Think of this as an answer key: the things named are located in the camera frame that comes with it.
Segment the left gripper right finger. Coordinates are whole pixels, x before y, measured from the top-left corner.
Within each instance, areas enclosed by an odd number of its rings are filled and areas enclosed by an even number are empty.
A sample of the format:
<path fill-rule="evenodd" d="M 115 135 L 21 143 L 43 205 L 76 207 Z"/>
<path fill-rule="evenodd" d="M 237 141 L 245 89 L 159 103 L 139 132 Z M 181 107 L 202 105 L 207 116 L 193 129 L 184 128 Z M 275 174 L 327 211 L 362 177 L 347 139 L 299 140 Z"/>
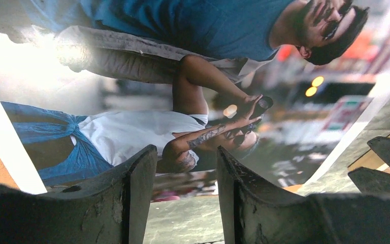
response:
<path fill-rule="evenodd" d="M 217 149 L 225 243 L 390 243 L 390 194 L 300 196 Z"/>

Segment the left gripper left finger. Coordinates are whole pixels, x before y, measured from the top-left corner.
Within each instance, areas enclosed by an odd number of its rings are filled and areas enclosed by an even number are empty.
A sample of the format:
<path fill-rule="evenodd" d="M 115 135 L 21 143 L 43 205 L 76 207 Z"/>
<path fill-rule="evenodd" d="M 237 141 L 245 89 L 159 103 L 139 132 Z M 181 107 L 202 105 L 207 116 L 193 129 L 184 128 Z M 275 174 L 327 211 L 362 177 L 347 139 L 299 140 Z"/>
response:
<path fill-rule="evenodd" d="M 0 185 L 0 243 L 142 243 L 156 162 L 149 145 L 60 192 L 32 195 Z"/>

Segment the printed photo of people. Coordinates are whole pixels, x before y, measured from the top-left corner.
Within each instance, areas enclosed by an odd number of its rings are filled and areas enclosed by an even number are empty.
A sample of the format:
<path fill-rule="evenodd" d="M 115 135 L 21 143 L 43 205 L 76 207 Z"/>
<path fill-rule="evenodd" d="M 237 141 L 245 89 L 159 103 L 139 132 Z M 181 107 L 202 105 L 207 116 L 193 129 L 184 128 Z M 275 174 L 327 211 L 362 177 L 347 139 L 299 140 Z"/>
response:
<path fill-rule="evenodd" d="M 0 1 L 0 33 L 49 34 L 71 70 L 172 86 L 169 111 L 71 115 L 3 102 L 45 186 L 65 186 L 157 148 L 158 174 L 195 170 L 217 147 L 238 159 L 259 143 L 264 97 L 238 88 L 284 45 L 323 66 L 342 56 L 370 9 L 353 1 Z"/>

